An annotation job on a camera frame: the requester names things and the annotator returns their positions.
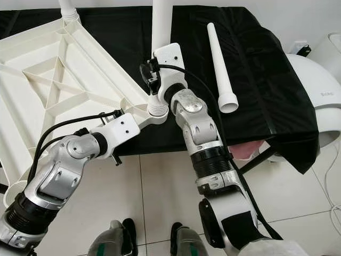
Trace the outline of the white plastic table top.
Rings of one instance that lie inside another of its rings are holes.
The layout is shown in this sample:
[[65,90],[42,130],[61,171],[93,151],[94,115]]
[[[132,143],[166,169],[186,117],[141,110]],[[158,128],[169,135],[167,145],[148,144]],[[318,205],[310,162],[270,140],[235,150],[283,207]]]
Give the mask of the white plastic table top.
[[41,135],[59,122],[121,109],[160,126],[149,96],[78,21],[49,22],[0,41],[0,161],[8,207],[27,185]]

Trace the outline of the grey robot right leg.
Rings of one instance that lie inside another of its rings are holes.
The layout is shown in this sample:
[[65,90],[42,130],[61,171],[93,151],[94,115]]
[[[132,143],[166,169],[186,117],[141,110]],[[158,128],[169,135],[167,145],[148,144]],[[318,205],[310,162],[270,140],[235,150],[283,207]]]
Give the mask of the grey robot right leg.
[[180,222],[171,227],[171,256],[209,256],[198,233]]

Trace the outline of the black tablecloth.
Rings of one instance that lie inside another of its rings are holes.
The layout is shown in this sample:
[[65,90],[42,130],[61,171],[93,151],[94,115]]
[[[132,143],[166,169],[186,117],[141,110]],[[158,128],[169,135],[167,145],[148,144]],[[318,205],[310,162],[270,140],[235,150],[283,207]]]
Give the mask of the black tablecloth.
[[[80,24],[144,92],[139,66],[151,56],[152,9],[148,6],[82,8]],[[58,9],[0,12],[2,39],[61,19]],[[316,115],[310,99],[275,34],[262,27],[245,7],[185,5],[173,8],[170,41],[178,43],[190,88],[209,101],[217,93],[207,24],[215,25],[239,107],[224,113],[230,145],[265,139],[300,173],[309,170],[319,151]]]

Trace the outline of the white round appliance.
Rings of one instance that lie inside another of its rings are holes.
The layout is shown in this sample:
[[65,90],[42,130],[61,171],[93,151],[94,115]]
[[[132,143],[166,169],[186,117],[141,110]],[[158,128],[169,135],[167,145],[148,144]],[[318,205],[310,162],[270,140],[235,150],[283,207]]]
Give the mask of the white round appliance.
[[321,152],[341,138],[341,83],[312,59],[286,56],[313,105]]

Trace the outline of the white rounded plastic container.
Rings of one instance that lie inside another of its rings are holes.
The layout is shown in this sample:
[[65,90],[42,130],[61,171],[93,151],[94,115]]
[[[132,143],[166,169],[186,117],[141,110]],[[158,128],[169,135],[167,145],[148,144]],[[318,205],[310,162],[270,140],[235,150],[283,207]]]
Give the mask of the white rounded plastic container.
[[327,34],[308,57],[333,75],[341,75],[341,33]]

